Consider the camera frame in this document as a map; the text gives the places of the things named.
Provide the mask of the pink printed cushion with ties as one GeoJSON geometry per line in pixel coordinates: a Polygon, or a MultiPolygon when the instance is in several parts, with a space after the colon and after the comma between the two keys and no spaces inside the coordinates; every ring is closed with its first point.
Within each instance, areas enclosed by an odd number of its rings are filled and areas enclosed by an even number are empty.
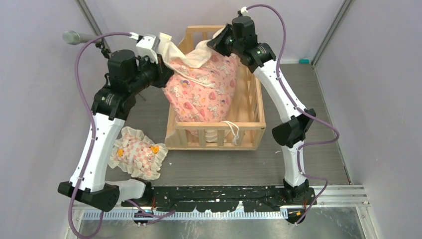
{"type": "Polygon", "coordinates": [[[228,111],[236,90],[239,70],[235,54],[221,55],[199,42],[189,53],[183,53],[172,36],[159,34],[159,53],[166,66],[174,71],[163,93],[170,103],[173,122],[223,122],[239,143],[239,126],[228,120],[228,111]]]}

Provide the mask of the wooden slatted pet bed frame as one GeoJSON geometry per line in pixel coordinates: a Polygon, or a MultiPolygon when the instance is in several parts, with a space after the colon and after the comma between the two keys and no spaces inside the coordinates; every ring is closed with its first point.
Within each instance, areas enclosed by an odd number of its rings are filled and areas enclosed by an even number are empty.
{"type": "MultiPolygon", "coordinates": [[[[203,40],[210,40],[222,30],[221,26],[189,26],[183,40],[176,44],[183,53],[189,53],[203,40]]],[[[173,122],[170,106],[165,144],[172,150],[256,150],[266,122],[260,82],[243,66],[239,70],[236,90],[228,111],[228,120],[240,129],[239,143],[232,143],[229,127],[223,122],[173,122]]]]}

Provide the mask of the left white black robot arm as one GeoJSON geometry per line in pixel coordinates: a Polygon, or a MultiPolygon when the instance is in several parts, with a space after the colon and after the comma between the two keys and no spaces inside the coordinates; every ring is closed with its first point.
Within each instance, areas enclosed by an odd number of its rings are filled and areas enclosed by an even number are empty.
{"type": "Polygon", "coordinates": [[[89,113],[94,123],[69,181],[61,182],[58,193],[104,212],[117,204],[134,199],[141,206],[152,202],[153,194],[136,179],[106,182],[106,169],[114,142],[136,104],[136,95],[149,86],[162,88],[173,76],[163,57],[136,56],[131,50],[111,54],[106,84],[95,94],[89,113]]]}

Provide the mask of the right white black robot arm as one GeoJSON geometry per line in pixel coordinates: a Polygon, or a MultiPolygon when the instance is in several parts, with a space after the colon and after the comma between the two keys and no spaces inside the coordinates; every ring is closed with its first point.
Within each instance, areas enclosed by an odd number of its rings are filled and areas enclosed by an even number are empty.
{"type": "Polygon", "coordinates": [[[283,198],[293,205],[311,202],[315,193],[299,167],[303,155],[300,147],[304,144],[306,132],[313,122],[306,114],[316,116],[314,109],[305,110],[304,113],[297,109],[301,102],[293,99],[295,94],[283,78],[271,47],[267,43],[258,42],[255,24],[250,17],[234,18],[207,46],[223,56],[238,56],[242,65],[264,86],[281,119],[281,124],[272,129],[272,136],[283,153],[283,198]]]}

